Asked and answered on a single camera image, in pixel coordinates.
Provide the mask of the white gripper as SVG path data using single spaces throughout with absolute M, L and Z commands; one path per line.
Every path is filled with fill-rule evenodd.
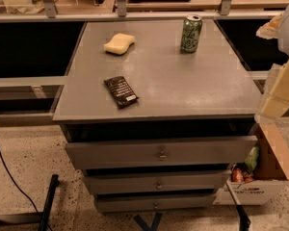
M 263 39 L 276 39 L 278 49 L 289 56 L 289 5 L 283 15 L 273 17 L 260 26 L 256 35 Z M 289 109 L 289 63 L 284 64 L 269 90 L 269 95 L 261 108 L 261 114 L 270 119 L 283 116 Z

